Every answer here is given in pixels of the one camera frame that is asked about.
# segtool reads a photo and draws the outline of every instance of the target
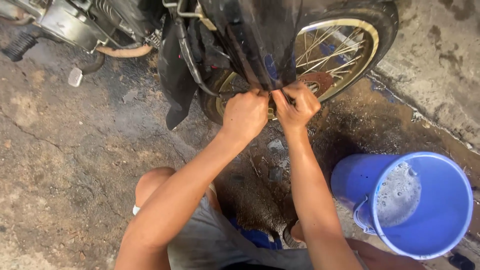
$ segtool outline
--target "spoked wheel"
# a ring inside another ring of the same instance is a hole
[[[396,36],[398,15],[394,4],[383,9],[333,10],[325,19],[303,28],[295,41],[297,80],[303,81],[320,102],[355,83],[385,55]],[[221,70],[208,82],[219,93],[247,89],[236,73]],[[200,94],[207,117],[222,124],[227,101]],[[269,119],[274,119],[273,108]]]

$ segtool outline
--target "foam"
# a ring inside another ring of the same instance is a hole
[[[393,227],[404,223],[420,203],[419,176],[406,162],[398,164],[387,175],[377,197],[380,226]]]

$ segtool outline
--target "wet concrete floor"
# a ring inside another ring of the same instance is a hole
[[[0,30],[1,46],[11,34]],[[88,59],[50,41],[36,45],[22,62],[0,57],[0,269],[112,269],[132,218],[138,178],[153,167],[180,168],[219,130],[195,99],[188,118],[167,130],[168,104],[153,79],[155,54],[108,58],[79,88],[68,86],[72,63]],[[480,157],[414,115],[368,78],[324,104],[309,132],[326,178],[349,154],[433,151],[455,160],[477,189]],[[273,152],[267,145],[275,139]],[[279,123],[269,123],[215,179],[225,214],[236,215],[247,229],[281,234],[296,218],[287,152]],[[270,166],[283,168],[282,181],[268,180]],[[338,213],[346,237],[385,248],[340,205]],[[479,217],[475,204],[459,245],[471,259],[479,256]],[[425,264],[452,269],[444,258]]]

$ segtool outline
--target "shorts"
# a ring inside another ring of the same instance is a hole
[[[221,269],[239,262],[285,270],[313,269],[306,248],[270,250],[256,247],[227,218],[211,208],[205,196],[168,245],[168,259],[172,270]],[[359,261],[368,270],[360,258]]]

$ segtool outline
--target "bucket handle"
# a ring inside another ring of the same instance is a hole
[[[363,224],[360,219],[359,219],[359,211],[360,211],[360,207],[366,202],[368,201],[368,196],[365,195],[365,198],[363,199],[363,201],[361,202],[358,202],[355,204],[355,206],[353,207],[353,220],[355,221],[355,223],[360,226],[362,229],[363,229],[363,232],[364,233],[368,233],[368,234],[371,234],[371,235],[377,235],[377,233],[375,232],[375,229],[372,229],[372,228],[369,228],[367,225]]]

